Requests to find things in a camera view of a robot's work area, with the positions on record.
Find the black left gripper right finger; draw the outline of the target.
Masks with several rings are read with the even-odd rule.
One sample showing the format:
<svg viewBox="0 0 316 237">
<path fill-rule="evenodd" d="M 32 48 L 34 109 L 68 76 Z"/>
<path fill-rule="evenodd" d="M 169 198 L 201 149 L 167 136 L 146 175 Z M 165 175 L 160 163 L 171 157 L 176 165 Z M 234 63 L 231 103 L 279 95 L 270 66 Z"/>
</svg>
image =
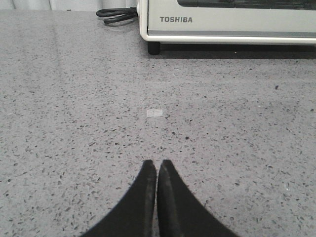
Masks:
<svg viewBox="0 0 316 237">
<path fill-rule="evenodd" d="M 160 166 L 157 208 L 161 237 L 236 236 L 200 204 L 170 160 Z"/>
</svg>

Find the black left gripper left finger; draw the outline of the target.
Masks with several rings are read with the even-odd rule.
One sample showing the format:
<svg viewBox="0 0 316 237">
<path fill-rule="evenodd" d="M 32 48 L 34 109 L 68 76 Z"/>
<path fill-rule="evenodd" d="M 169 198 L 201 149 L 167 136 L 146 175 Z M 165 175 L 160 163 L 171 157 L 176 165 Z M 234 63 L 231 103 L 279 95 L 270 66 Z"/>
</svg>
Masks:
<svg viewBox="0 0 316 237">
<path fill-rule="evenodd" d="M 157 172 L 143 161 L 138 176 L 118 204 L 84 237 L 150 237 L 153 227 Z"/>
</svg>

